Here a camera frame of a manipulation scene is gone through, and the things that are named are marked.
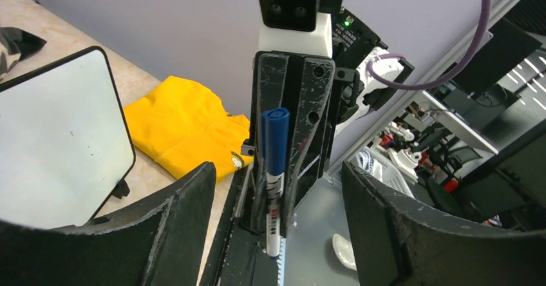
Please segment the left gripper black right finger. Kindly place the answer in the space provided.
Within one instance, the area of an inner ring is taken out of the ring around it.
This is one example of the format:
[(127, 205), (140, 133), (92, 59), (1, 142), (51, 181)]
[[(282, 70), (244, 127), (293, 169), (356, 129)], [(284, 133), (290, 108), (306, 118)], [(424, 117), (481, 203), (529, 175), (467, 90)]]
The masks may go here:
[(453, 216), (351, 162), (341, 173), (361, 285), (545, 284), (544, 231), (510, 231)]

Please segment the white marker pen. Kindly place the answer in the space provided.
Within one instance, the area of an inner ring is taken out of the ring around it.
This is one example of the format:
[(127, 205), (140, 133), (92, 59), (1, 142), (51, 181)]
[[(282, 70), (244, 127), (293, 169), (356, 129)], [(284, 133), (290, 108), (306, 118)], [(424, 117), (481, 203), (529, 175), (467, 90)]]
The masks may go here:
[(263, 161), (267, 193), (266, 251), (277, 258), (281, 248), (280, 209), (287, 168), (290, 112), (286, 108), (265, 111), (261, 115)]

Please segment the white whiteboard black frame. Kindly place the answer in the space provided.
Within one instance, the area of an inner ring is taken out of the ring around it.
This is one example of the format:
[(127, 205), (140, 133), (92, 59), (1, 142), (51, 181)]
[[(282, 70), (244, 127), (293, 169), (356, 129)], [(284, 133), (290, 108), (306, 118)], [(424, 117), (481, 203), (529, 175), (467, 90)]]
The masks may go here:
[(90, 46), (1, 85), (1, 220), (93, 218), (136, 160), (108, 56)]

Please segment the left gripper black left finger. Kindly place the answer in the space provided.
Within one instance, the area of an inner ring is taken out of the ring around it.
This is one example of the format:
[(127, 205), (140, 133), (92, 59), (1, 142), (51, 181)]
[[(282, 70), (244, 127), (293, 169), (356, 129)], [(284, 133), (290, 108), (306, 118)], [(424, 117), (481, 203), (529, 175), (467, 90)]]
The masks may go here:
[(87, 224), (1, 223), (2, 285), (195, 285), (216, 180), (205, 162), (167, 187)]

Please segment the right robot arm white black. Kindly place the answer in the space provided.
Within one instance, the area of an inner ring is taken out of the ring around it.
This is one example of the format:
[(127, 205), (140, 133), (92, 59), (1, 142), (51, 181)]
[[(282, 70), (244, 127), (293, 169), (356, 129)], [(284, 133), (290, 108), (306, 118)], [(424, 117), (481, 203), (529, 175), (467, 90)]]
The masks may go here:
[[(377, 110), (394, 90), (358, 84), (364, 65), (387, 53), (381, 38), (348, 10), (333, 20), (319, 14), (312, 32), (264, 27), (268, 40), (289, 43), (284, 50), (259, 50), (253, 61), (250, 135), (242, 152), (253, 152), (257, 170), (254, 202), (249, 226), (256, 233), (265, 230), (268, 187), (263, 163), (265, 141), (262, 114), (276, 108), (290, 112), (285, 165), (284, 192), (279, 199), (277, 229), (286, 235), (297, 205), (328, 167), (335, 134), (341, 124), (355, 117), (359, 97), (365, 106)], [(318, 52), (293, 49), (298, 41), (315, 43)]]

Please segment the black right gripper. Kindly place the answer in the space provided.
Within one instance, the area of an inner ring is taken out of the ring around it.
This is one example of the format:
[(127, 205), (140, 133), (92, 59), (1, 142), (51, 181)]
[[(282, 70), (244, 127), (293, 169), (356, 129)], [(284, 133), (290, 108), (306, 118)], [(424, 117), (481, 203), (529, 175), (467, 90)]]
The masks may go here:
[[(287, 64), (288, 56), (279, 52), (257, 52), (254, 58), (249, 138), (249, 144), (255, 152), (251, 171), (254, 195), (249, 219), (249, 229), (253, 233), (265, 232), (267, 196), (265, 166), (261, 156), (265, 150), (261, 139), (261, 115), (280, 107)], [(331, 87), (328, 108), (328, 122), (331, 126), (348, 121), (356, 113), (359, 109), (357, 98), (364, 89), (359, 71), (335, 69), (335, 62), (331, 59), (307, 57), (303, 60), (301, 71), (297, 105), (290, 111), (291, 136), (281, 209), (282, 233), (287, 233), (293, 223), (298, 176), (318, 129)]]

